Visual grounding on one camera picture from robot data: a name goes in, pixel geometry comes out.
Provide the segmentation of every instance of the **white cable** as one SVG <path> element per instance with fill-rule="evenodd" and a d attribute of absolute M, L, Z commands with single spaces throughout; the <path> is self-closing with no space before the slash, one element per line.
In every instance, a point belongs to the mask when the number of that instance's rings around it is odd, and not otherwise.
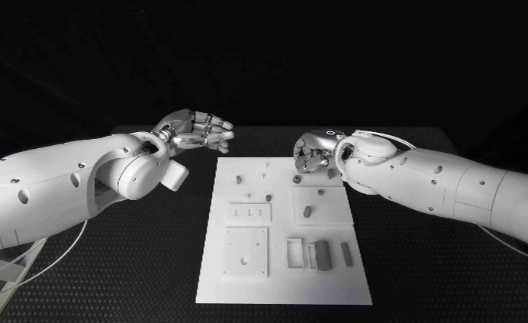
<path fill-rule="evenodd" d="M 407 142 L 406 140 L 402 140 L 399 137 L 392 136 L 390 134 L 380 134 L 379 132 L 371 132 L 371 131 L 364 131 L 364 130 L 359 130 L 359 131 L 367 132 L 369 134 L 377 134 L 379 136 L 387 137 L 392 140 L 399 141 L 405 146 L 409 146 L 412 149 L 416 149 L 416 146 L 410 142 Z"/>
<path fill-rule="evenodd" d="M 0 267 L 0 271 L 5 268 L 8 268 L 10 265 L 13 265 L 45 242 L 46 242 L 46 239 L 43 239 L 9 264 L 5 264 Z"/>
<path fill-rule="evenodd" d="M 26 283 L 29 283 L 29 281 L 32 281 L 36 277 L 39 277 L 54 266 L 56 263 L 59 263 L 59 261 L 64 259 L 64 257 L 66 256 L 68 252 L 72 250 L 75 244 L 78 243 L 81 236 L 82 236 L 82 232 L 85 231 L 87 228 L 87 224 L 88 224 L 88 220 L 85 221 L 85 224 L 82 226 L 82 230 L 81 233 L 78 235 L 78 239 L 74 241 L 72 245 L 69 246 L 69 249 L 64 252 L 64 255 L 58 258 L 58 260 L 33 276 L 31 277 L 23 283 L 19 283 L 18 285 L 15 285 L 13 287 L 10 287 L 9 289 L 0 291 L 0 294 L 12 289 L 16 289 L 18 287 L 20 287 L 22 285 L 25 285 Z"/>
<path fill-rule="evenodd" d="M 528 254 L 523 251 L 518 250 L 512 245 L 510 245 L 500 237 L 497 237 L 488 230 L 487 228 L 484 228 L 479 224 L 477 224 L 477 226 L 511 249 L 514 249 L 515 252 L 520 252 L 525 257 L 528 257 Z"/>

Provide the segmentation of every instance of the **table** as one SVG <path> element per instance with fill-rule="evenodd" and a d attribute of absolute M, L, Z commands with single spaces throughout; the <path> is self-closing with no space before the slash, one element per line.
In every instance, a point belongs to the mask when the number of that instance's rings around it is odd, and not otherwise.
<path fill-rule="evenodd" d="M 151 128 L 120 126 L 113 133 Z M 228 156 L 288 157 L 314 128 L 236 126 Z M 357 129 L 328 128 L 348 134 Z M 361 129 L 456 154 L 439 128 Z M 183 152 L 176 159 L 190 176 L 179 192 L 159 186 L 90 220 L 71 254 L 19 288 L 2 321 L 528 321 L 528 259 L 475 225 L 420 214 L 348 186 L 374 306 L 195 304 L 219 156 L 205 148 Z M 28 277 L 55 261 L 79 230 L 49 239 Z"/>

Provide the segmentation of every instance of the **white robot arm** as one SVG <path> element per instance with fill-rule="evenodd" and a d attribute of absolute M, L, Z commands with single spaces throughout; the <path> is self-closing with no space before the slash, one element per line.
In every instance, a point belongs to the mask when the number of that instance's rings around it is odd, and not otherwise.
<path fill-rule="evenodd" d="M 369 131 L 351 136 L 337 130 L 310 131 L 294 148 L 297 170 L 321 171 L 334 158 L 343 181 L 359 192 L 528 243 L 528 175 L 406 144 L 412 150 L 400 151 Z"/>
<path fill-rule="evenodd" d="M 183 109 L 150 132 L 28 150 L 0 161 L 0 249 L 43 239 L 161 183 L 176 191 L 189 170 L 172 157 L 209 147 L 228 153 L 232 123 Z"/>

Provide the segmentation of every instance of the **black table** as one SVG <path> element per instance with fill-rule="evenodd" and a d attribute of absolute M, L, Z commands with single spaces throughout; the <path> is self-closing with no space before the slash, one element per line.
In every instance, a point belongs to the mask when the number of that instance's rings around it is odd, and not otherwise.
<path fill-rule="evenodd" d="M 121 126 L 113 133 L 151 128 Z M 236 126 L 228 156 L 289 157 L 311 129 Z M 456 153 L 438 128 L 363 129 Z M 528 259 L 475 225 L 422 214 L 348 185 L 374 306 L 195 304 L 219 156 L 203 148 L 186 151 L 176 158 L 190 169 L 179 192 L 159 186 L 90 220 L 71 254 L 19 288 L 3 321 L 528 321 Z M 55 261 L 79 230 L 49 239 L 28 277 Z"/>

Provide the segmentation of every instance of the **small cylinder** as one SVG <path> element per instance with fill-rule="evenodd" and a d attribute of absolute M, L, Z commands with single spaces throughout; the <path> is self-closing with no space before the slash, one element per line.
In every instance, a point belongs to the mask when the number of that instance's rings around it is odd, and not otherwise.
<path fill-rule="evenodd" d="M 351 267 L 353 266 L 353 257 L 350 255 L 350 250 L 348 250 L 348 244 L 347 243 L 341 243 L 341 249 L 344 251 L 344 262 L 347 263 L 347 266 Z"/>
<path fill-rule="evenodd" d="M 320 271 L 330 271 L 333 269 L 328 241 L 315 242 L 315 260 L 317 260 L 317 269 Z"/>
<path fill-rule="evenodd" d="M 310 218 L 311 217 L 311 206 L 307 206 L 305 207 L 305 218 Z"/>

